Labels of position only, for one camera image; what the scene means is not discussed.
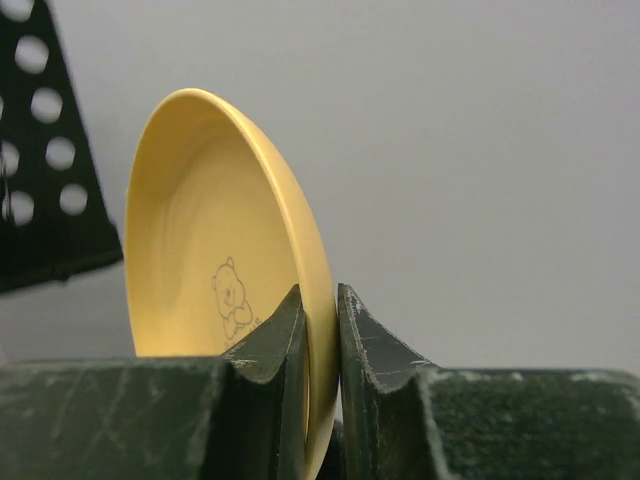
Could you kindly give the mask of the yellow plastic plate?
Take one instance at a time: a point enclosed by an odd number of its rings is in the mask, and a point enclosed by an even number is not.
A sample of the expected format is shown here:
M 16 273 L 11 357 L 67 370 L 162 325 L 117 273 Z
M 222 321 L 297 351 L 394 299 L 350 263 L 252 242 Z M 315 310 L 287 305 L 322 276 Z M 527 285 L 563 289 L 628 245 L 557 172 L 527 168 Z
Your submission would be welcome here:
M 335 288 L 311 208 L 262 130 L 205 90 L 167 96 L 137 146 L 124 260 L 140 357 L 220 354 L 264 326 L 299 287 L 307 325 L 305 475 L 315 478 L 338 389 Z

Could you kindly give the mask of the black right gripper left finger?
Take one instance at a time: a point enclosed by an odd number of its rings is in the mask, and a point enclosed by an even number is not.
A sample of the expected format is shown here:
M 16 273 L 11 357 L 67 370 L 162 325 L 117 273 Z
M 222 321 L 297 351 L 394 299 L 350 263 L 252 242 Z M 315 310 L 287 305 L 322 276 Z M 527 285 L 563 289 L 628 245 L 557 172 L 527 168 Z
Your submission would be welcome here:
M 5 479 L 301 479 L 306 318 L 292 289 L 220 356 L 1 370 Z

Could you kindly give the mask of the black music stand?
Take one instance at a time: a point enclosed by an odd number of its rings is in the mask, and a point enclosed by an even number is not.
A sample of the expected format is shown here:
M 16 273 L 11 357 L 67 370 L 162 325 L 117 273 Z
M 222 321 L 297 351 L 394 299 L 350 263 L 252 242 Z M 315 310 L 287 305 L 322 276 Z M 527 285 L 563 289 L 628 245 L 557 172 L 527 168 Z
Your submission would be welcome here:
M 1 291 L 123 258 L 53 12 L 1 4 Z

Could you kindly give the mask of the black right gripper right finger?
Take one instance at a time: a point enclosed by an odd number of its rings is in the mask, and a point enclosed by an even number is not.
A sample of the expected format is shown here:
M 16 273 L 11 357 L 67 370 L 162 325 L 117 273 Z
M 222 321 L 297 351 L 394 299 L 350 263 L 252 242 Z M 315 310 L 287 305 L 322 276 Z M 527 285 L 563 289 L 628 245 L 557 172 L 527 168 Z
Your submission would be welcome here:
M 603 369 L 444 368 L 338 288 L 350 479 L 635 479 L 639 381 Z

